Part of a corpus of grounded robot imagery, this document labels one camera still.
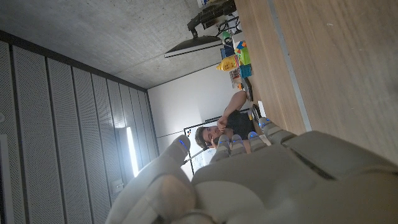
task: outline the yellow bottle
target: yellow bottle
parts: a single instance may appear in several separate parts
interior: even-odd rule
[[[224,58],[221,61],[221,63],[217,66],[217,69],[227,72],[238,67],[239,67],[239,57],[237,55],[232,55]]]

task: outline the white robotic hand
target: white robotic hand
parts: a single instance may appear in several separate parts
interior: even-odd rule
[[[351,143],[312,131],[296,136],[267,118],[246,154],[220,137],[192,182],[178,137],[126,186],[107,223],[398,223],[398,167]]]
[[[106,223],[170,223],[194,209],[193,186],[180,168],[189,148],[181,135],[143,168],[119,194]]]

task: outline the black t-shirt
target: black t-shirt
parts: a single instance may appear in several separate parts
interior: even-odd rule
[[[240,113],[238,110],[232,112],[227,119],[227,128],[231,128],[234,134],[240,135],[242,140],[248,139],[248,134],[254,130],[253,122],[247,113]]]

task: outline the grey ceiling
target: grey ceiling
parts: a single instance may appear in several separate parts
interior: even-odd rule
[[[164,58],[200,11],[197,0],[1,0],[0,29],[150,88],[221,61],[217,47]]]

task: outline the desk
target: desk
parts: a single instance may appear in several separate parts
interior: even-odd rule
[[[254,71],[250,81],[273,122],[306,131],[291,63],[310,129],[398,163],[395,0],[236,0],[236,6]]]

